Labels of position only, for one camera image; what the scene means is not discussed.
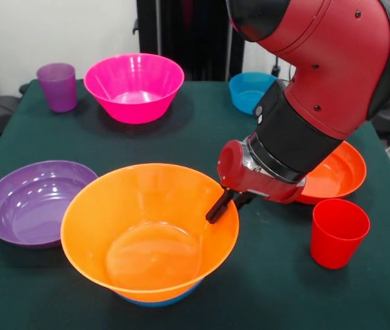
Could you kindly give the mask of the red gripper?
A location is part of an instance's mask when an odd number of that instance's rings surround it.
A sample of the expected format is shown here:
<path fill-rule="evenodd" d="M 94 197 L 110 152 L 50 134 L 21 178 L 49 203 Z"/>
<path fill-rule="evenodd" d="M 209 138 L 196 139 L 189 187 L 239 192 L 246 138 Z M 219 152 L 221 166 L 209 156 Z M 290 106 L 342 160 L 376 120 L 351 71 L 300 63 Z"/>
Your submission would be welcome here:
<path fill-rule="evenodd" d="M 245 142 L 231 140 L 225 144 L 217 162 L 217 172 L 221 185 L 226 187 L 220 198 L 207 212 L 206 220 L 216 223 L 227 210 L 235 192 L 240 194 L 235 200 L 236 209 L 240 210 L 255 199 L 255 194 L 281 204 L 296 201 L 302 193 L 306 179 L 297 183 L 287 183 L 269 174 L 258 165 L 250 154 Z"/>

